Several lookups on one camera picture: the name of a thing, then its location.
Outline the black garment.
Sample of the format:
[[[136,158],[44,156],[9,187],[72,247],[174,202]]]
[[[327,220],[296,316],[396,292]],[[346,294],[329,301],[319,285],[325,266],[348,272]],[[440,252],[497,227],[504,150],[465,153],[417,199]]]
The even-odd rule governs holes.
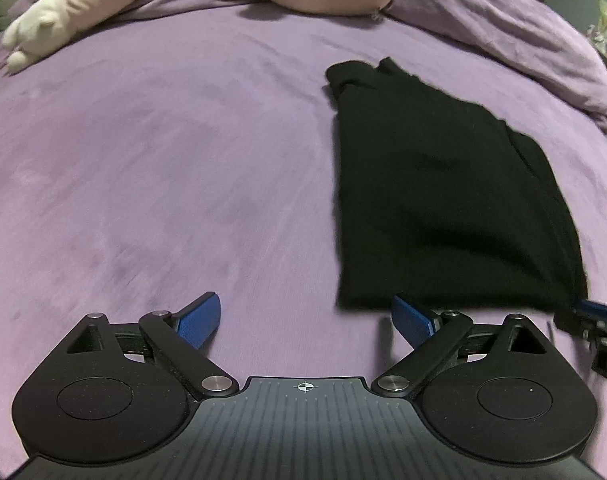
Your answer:
[[[568,309],[579,236],[540,145],[390,58],[326,78],[336,102],[340,300]]]

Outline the purple bed blanket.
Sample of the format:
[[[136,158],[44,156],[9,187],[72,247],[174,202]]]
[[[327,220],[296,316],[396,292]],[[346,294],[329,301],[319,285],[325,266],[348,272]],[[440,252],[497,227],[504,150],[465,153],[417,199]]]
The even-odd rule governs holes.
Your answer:
[[[372,378],[407,352],[336,302],[328,66],[392,58],[529,134],[607,304],[607,137],[485,52],[384,18],[257,0],[141,0],[16,75],[0,46],[0,478],[25,460],[16,391],[83,315],[132,322],[218,292],[212,359],[238,379]]]

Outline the long pink plush pillow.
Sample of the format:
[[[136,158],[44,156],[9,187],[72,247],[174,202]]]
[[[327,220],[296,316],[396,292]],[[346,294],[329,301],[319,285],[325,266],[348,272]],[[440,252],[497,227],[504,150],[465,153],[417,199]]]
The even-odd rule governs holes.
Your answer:
[[[16,74],[65,47],[136,0],[38,0],[6,29],[6,68]]]

